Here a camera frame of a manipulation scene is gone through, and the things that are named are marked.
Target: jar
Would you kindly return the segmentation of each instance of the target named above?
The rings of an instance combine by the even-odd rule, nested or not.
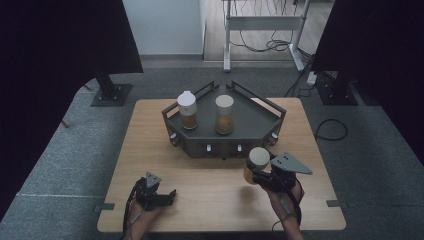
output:
[[[215,99],[215,103],[215,130],[220,134],[229,134],[234,128],[232,115],[234,99],[229,95],[221,95]]]
[[[246,182],[256,184],[253,181],[253,169],[264,170],[270,160],[269,152],[265,148],[256,147],[250,150],[246,159],[246,167],[243,170],[243,177]]]
[[[181,115],[183,127],[193,129],[197,127],[196,97],[190,91],[184,91],[177,99],[178,110]]]

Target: wooden table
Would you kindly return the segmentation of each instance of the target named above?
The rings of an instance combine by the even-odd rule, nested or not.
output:
[[[346,226],[311,127],[297,98],[270,98],[287,110],[279,141],[268,149],[274,154],[290,152],[313,170],[298,174],[306,192],[301,202],[302,230],[342,230]],[[190,158],[173,147],[161,111],[175,99],[139,100],[122,145],[98,229],[121,232],[125,203],[134,183],[146,171],[162,178],[158,194],[177,189],[174,205],[167,207],[152,232],[270,231],[278,220],[267,194],[243,178],[244,158]]]

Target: floor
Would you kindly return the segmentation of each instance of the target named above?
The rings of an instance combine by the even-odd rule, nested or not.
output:
[[[216,75],[225,77],[219,69],[222,67],[224,46],[222,2],[206,2],[211,4],[210,15],[217,16],[217,20],[208,20],[204,59],[200,56],[141,56],[146,73],[149,69],[180,68],[188,73],[193,71],[194,75],[191,69],[217,68]],[[277,4],[276,0],[275,3],[269,1],[269,8],[277,5],[281,9],[281,1]],[[287,2],[287,14],[293,14],[292,3]],[[304,51],[315,52],[333,3],[334,0],[311,2],[299,43]],[[265,0],[237,1],[237,12],[254,15],[261,12],[265,15],[268,4]],[[297,12],[301,11],[302,4],[304,1],[299,1]],[[246,43],[258,49],[264,48],[270,40],[269,33],[242,34]],[[281,39],[289,39],[291,32],[278,34]],[[234,43],[241,43],[239,32],[232,35]],[[294,67],[287,52],[257,53],[235,46],[231,52],[232,67],[237,68],[234,73],[251,67]],[[161,86],[162,89],[152,86],[146,76],[149,75],[113,76],[115,83],[134,84],[132,94],[122,108],[90,107],[94,91],[98,89],[94,80],[88,83],[92,91],[82,88],[76,94],[65,116],[70,127],[65,129],[58,125],[49,147],[1,222],[0,239],[119,238],[119,233],[99,233],[96,224],[98,207],[104,202],[133,105],[140,97],[164,98],[175,92],[171,89],[172,84]],[[281,82],[281,76],[277,77],[276,82]],[[305,86],[306,79],[301,81],[300,85]],[[317,141],[337,197],[343,204],[347,227],[343,231],[305,232],[305,237],[326,240],[423,239],[424,189],[420,183],[423,182],[424,168],[381,107],[365,106],[360,98],[358,101],[357,107],[324,106],[316,89],[311,91],[310,98],[302,99],[313,130],[328,118],[338,118],[349,128],[349,135],[343,141]],[[320,134],[338,136],[342,131],[338,125],[327,125]],[[252,234],[248,239],[263,238],[255,238]]]
[[[299,48],[313,54],[318,46],[334,0],[312,0],[307,11],[307,20],[301,33]],[[206,1],[207,19],[205,34],[205,61],[222,61],[225,46],[226,1]],[[234,1],[231,16],[300,16],[305,1],[255,0]],[[291,42],[296,31],[231,31],[231,59],[234,61],[281,61],[291,60],[284,51],[284,42]],[[266,50],[274,44],[281,44],[276,50]]]

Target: black cable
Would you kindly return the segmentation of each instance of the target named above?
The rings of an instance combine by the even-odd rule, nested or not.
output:
[[[235,9],[235,12],[236,12],[236,16],[238,15],[238,11],[237,11],[237,3],[236,3],[236,1],[235,0],[233,0],[234,1],[234,9]],[[244,2],[244,4],[243,4],[243,6],[242,6],[242,14],[243,14],[243,8],[244,8],[244,5],[246,4],[246,2],[247,2],[247,0]],[[285,0],[284,1],[284,5],[283,4],[281,4],[281,15],[284,15],[284,12],[285,12],[285,9],[286,9],[286,4],[287,4],[287,0]],[[295,7],[295,10],[294,10],[294,13],[293,13],[293,15],[296,15],[296,11],[297,11],[297,4],[296,4],[296,7]],[[225,17],[225,6],[224,6],[224,1],[222,2],[222,12],[223,12],[223,16],[224,16],[224,29],[226,30],[227,29],[227,26],[225,25],[225,20],[226,20],[226,17]],[[271,41],[268,41],[267,43],[266,43],[266,45],[267,45],[267,48],[265,48],[265,49],[255,49],[255,48],[253,48],[253,47],[250,47],[249,45],[247,45],[246,44],[246,42],[245,42],[245,40],[244,40],[244,38],[243,38],[243,35],[242,35],[242,31],[240,31],[240,37],[241,37],[241,39],[242,39],[242,42],[243,42],[243,44],[237,44],[237,43],[233,43],[233,42],[231,42],[231,41],[229,41],[232,45],[234,45],[234,46],[237,46],[237,47],[245,47],[245,48],[247,48],[248,50],[250,50],[250,51],[252,51],[252,52],[266,52],[266,51],[270,51],[270,50],[274,50],[274,51],[278,51],[278,52],[282,52],[282,51],[286,51],[287,49],[288,49],[288,45],[291,43],[291,41],[292,41],[292,38],[293,38],[293,31],[291,31],[292,32],[292,34],[291,34],[291,36],[290,36],[290,41],[289,42],[287,42],[287,41],[284,41],[284,40],[276,40],[276,39],[273,39],[273,36],[275,35],[275,33],[276,33],[277,31],[275,31],[273,34],[272,34],[272,36],[271,36]],[[283,48],[283,49],[278,49],[278,47],[281,47],[281,46],[286,46],[285,48]],[[302,56],[304,57],[304,59],[305,60],[309,60],[310,58],[311,58],[311,54],[308,54],[308,53],[306,53],[305,51],[303,51],[302,49],[300,49],[300,48],[297,48],[298,50],[299,50],[299,52],[302,54]]]
[[[275,222],[275,223],[272,225],[272,228],[271,228],[272,233],[274,234],[274,236],[275,236],[277,239],[280,239],[281,237],[277,235],[277,233],[275,232],[274,228],[275,228],[275,226],[276,226],[278,223],[280,223],[280,222],[281,222],[281,221],[277,221],[277,222]]]
[[[243,6],[241,6],[241,15],[243,16],[243,8],[244,8],[244,6],[246,5],[246,3],[247,3],[247,0],[245,0],[244,1],[244,3],[243,3]]]
[[[266,7],[268,8],[268,13],[269,13],[269,15],[270,16],[273,16],[274,14],[271,14],[271,9],[269,9],[269,1],[266,1]]]
[[[131,227],[131,226],[129,226],[129,227],[127,226],[127,219],[128,219],[128,215],[129,215],[129,209],[130,209],[131,202],[135,199],[134,193],[136,191],[136,186],[137,186],[137,184],[134,185],[134,187],[132,188],[131,193],[128,196],[127,204],[125,205],[124,220],[123,220],[123,223],[122,223],[122,237],[121,237],[121,239],[125,238],[125,234],[127,234],[128,228]]]
[[[300,97],[310,97],[311,96],[311,90],[312,89],[314,89],[315,88],[315,85],[314,86],[312,86],[312,87],[310,87],[310,88],[298,88],[297,89],[297,98],[300,98]],[[306,91],[307,92],[307,95],[304,95],[304,94],[301,94],[301,92],[300,91]]]
[[[345,130],[345,133],[343,134],[343,136],[338,137],[338,138],[327,138],[327,137],[319,136],[318,135],[318,132],[319,132],[320,128],[322,127],[322,125],[324,123],[326,123],[326,122],[337,122],[337,123],[340,123],[342,125],[342,127],[344,128],[344,130]],[[318,125],[317,130],[314,133],[314,137],[315,137],[315,140],[317,140],[318,138],[320,138],[320,139],[323,139],[323,140],[326,140],[326,141],[333,141],[334,142],[334,141],[340,141],[340,140],[342,140],[343,138],[345,138],[347,136],[347,134],[348,134],[348,130],[347,130],[347,127],[346,127],[346,125],[344,123],[342,123],[341,121],[339,121],[337,119],[330,118],[330,119],[327,119],[327,120],[322,121]]]
[[[287,95],[289,94],[290,91],[292,91],[291,97],[294,97],[294,89],[296,88],[297,83],[299,82],[299,80],[303,76],[303,74],[305,74],[306,69],[309,68],[311,63],[312,63],[312,61],[309,61],[306,64],[306,66],[303,68],[303,70],[300,72],[299,76],[297,77],[297,80],[293,83],[293,85],[289,88],[289,90],[287,90],[286,94],[284,94],[284,97],[287,97]]]
[[[293,207],[294,207],[294,211],[296,213],[296,220],[297,223],[300,226],[300,222],[302,221],[302,209],[300,209],[300,202],[297,201],[296,197],[294,196],[294,194],[291,192],[291,189],[287,189],[286,185],[281,181],[280,178],[277,178],[277,180],[281,183],[281,186],[283,186],[284,188],[284,192],[287,194],[287,196],[290,198],[290,200],[293,203]],[[296,181],[299,183],[300,186],[300,194],[302,194],[303,192],[303,188],[302,188],[302,184],[300,184],[300,181],[296,178]]]
[[[263,3],[262,3],[262,0],[260,0],[261,1],[261,8],[259,9],[259,16],[262,16],[262,5],[263,5]]]
[[[302,57],[303,57],[304,59],[306,59],[306,60],[310,60],[311,58],[313,58],[313,57],[314,57],[314,54],[309,54],[309,53],[307,53],[307,52],[303,51],[303,50],[302,50],[302,49],[300,49],[300,48],[297,48],[297,50],[300,52],[300,54],[302,54]]]

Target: metal rack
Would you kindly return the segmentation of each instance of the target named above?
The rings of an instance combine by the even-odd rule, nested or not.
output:
[[[301,60],[301,55],[297,49],[303,27],[306,22],[310,0],[305,1],[305,7],[300,16],[231,16],[231,0],[227,1],[227,15],[225,18],[226,36],[224,48],[224,72],[231,70],[230,53],[230,31],[232,30],[294,30],[297,31],[289,50],[296,64],[298,71],[305,67]]]
[[[223,94],[233,97],[235,106],[234,130],[227,135],[215,131],[215,99]],[[171,143],[174,147],[182,147],[190,157],[247,157],[252,148],[273,146],[278,141],[286,110],[239,83],[233,81],[231,85],[223,86],[211,82],[194,95],[199,122],[195,129],[183,128],[180,114],[175,112],[177,102],[162,111]]]

